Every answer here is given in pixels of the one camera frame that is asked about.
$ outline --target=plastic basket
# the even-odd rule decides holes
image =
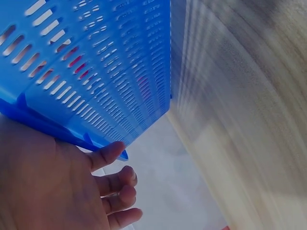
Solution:
[[[169,1],[11,0],[0,12],[1,113],[96,150],[129,145],[168,111]]]

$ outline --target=skin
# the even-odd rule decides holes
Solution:
[[[129,209],[137,184],[131,167],[91,174],[116,160],[122,142],[85,154],[0,118],[1,230],[119,230],[142,217],[140,209]]]

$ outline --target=ventilation slot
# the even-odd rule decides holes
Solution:
[[[80,66],[73,72],[73,74],[79,73],[86,65],[87,65],[87,62],[85,62],[85,63],[83,63],[82,65],[80,65]]]
[[[55,12],[56,8],[51,8],[47,10],[45,13],[43,13],[41,16],[39,16],[34,22],[32,23],[33,26],[39,26],[41,23],[43,23],[47,18],[49,18],[53,12]]]
[[[51,45],[51,44],[57,42],[61,37],[63,37],[63,36],[65,35],[65,31],[66,31],[66,30],[67,30],[67,29],[61,30],[61,31],[59,31],[56,35],[54,35],[54,36],[50,39],[49,44]]]
[[[79,112],[77,112],[77,114],[82,113],[82,111],[83,111],[84,109],[86,109],[87,107],[88,107],[88,104],[86,104]]]
[[[36,3],[34,3],[29,9],[25,11],[26,16],[30,16],[34,14],[39,8],[41,8],[46,3],[45,0],[38,0]]]
[[[81,7],[86,6],[88,3],[92,2],[93,0],[82,0],[76,6],[73,7],[74,11],[78,11]]]
[[[64,80],[64,81],[62,81],[53,91],[51,91],[51,95],[54,95],[54,94],[56,94],[57,93],[57,91],[59,91],[60,90],[60,88],[62,88],[63,87],[63,85],[65,85],[66,84],[66,81]]]
[[[95,114],[94,116],[92,116],[91,119],[88,120],[89,123],[91,123],[99,114]]]
[[[57,97],[57,100],[60,100],[69,90],[71,90],[71,86],[67,87],[67,88]]]
[[[145,14],[151,13],[151,12],[153,12],[153,11],[159,9],[160,6],[161,6],[161,5],[155,5],[155,6],[151,7],[151,8],[149,8],[148,10],[145,10],[144,13],[145,13]]]
[[[76,46],[74,49],[72,49],[71,51],[69,51],[63,58],[62,58],[62,60],[63,61],[66,61],[71,55],[73,55],[73,53],[74,52],[76,52],[77,50],[79,49],[79,47],[78,46]]]
[[[82,58],[82,56],[83,56],[83,54],[80,55],[80,56],[78,56],[74,61],[72,61],[72,62],[68,65],[69,68],[73,67],[74,64],[76,64],[78,61],[80,61],[81,58]]]
[[[13,60],[13,64],[17,64],[25,56],[25,54],[32,48],[32,45],[27,45]]]
[[[73,104],[75,104],[80,98],[81,98],[81,96],[76,97],[76,98],[67,106],[67,108],[72,107]]]
[[[15,25],[11,25],[1,36],[0,36],[0,46],[5,42],[5,40],[16,30]]]
[[[33,78],[46,64],[46,61],[42,61],[42,63],[40,63],[37,68],[32,73],[30,73],[29,77]]]
[[[77,104],[76,107],[73,108],[73,111],[76,111],[84,102],[85,100],[82,100],[79,104]]]
[[[47,26],[45,29],[43,29],[40,32],[40,35],[41,36],[46,36],[47,34],[49,34],[50,31],[52,31],[54,28],[56,28],[61,21],[62,21],[62,18],[54,20],[49,26]]]
[[[38,59],[39,53],[34,54],[22,67],[21,71],[26,71]]]
[[[84,117],[89,111],[91,111],[91,109],[92,109],[92,107],[89,108],[88,110],[86,110],[85,113],[83,113],[83,114],[81,115],[81,117]]]
[[[66,104],[77,92],[72,92],[62,103]]]
[[[91,77],[89,77],[87,80],[85,80],[82,85],[86,85],[87,83],[89,83],[97,75],[98,75],[98,73],[93,74]]]
[[[36,83],[37,84],[41,84],[41,83],[43,83],[43,81],[47,78],[47,77],[49,77],[49,75],[51,74],[53,72],[53,69],[49,69],[40,79],[38,79],[37,81],[36,81]]]
[[[54,77],[50,82],[48,82],[47,85],[44,86],[44,90],[48,90],[57,80],[59,79],[59,76]]]
[[[63,42],[62,45],[60,45],[57,49],[56,49],[56,53],[61,52],[66,46],[68,46],[69,44],[71,44],[71,41],[73,40],[73,38],[71,37],[70,39],[67,39],[65,42]]]
[[[16,38],[16,40],[10,44],[9,47],[6,48],[6,50],[3,51],[3,55],[4,56],[8,56],[10,55],[13,50],[18,46],[19,43],[21,43],[21,41],[24,40],[24,36],[23,35],[20,35],[18,38]]]

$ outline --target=white floor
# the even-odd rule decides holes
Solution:
[[[133,144],[128,162],[117,161],[96,175],[124,165],[138,175],[136,206],[142,220],[127,230],[221,230],[226,222],[168,119],[162,117]]]

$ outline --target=blue plastic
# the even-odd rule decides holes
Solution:
[[[96,150],[129,145],[168,111],[169,1],[0,4],[1,113]]]

